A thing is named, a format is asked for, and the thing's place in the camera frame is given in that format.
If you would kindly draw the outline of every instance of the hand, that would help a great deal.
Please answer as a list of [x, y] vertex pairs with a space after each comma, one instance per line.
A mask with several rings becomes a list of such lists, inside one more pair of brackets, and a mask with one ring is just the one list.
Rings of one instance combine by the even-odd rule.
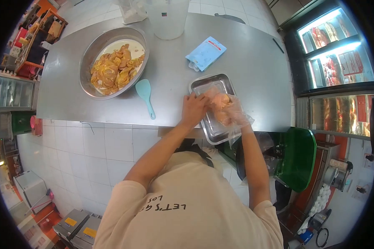
[[204, 118], [209, 102], [210, 99], [203, 94], [197, 97], [193, 92], [190, 96], [184, 96], [180, 124], [194, 128]]
[[239, 127], [250, 125], [244, 111], [241, 108], [240, 100], [233, 95], [229, 95], [229, 98], [232, 104], [224, 107], [222, 111], [224, 111], [227, 116], [230, 117], [231, 120]]

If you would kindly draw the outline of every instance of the blue spatula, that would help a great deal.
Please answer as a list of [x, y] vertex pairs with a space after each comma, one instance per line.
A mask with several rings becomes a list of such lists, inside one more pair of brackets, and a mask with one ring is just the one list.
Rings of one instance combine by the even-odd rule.
[[148, 107], [148, 113], [150, 114], [151, 119], [155, 119], [155, 112], [152, 109], [150, 103], [150, 95], [151, 95], [151, 85], [150, 82], [146, 79], [140, 80], [136, 83], [136, 91], [138, 95], [145, 101]]

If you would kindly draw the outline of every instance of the white bucket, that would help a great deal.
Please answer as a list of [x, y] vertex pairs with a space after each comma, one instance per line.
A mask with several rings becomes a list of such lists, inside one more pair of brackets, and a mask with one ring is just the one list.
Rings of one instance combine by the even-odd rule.
[[172, 40], [184, 32], [190, 0], [143, 0], [154, 34]]

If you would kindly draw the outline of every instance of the yellow label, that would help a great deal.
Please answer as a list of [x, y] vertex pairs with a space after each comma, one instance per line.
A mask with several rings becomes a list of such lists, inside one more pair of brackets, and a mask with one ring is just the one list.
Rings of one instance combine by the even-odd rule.
[[71, 226], [75, 226], [75, 224], [78, 223], [78, 222], [68, 217], [68, 218], [66, 218], [65, 223], [67, 223]]
[[87, 234], [88, 236], [91, 236], [91, 237], [95, 238], [96, 234], [97, 234], [97, 230], [93, 230], [91, 228], [86, 227], [85, 230], [83, 231], [83, 233]]

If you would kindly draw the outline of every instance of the white t-shirt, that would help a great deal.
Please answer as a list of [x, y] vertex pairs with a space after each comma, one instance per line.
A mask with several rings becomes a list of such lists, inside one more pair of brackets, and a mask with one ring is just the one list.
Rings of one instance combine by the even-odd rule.
[[254, 211], [229, 182], [194, 152], [174, 153], [148, 193], [138, 182], [118, 183], [95, 237], [95, 249], [283, 248], [276, 209]]

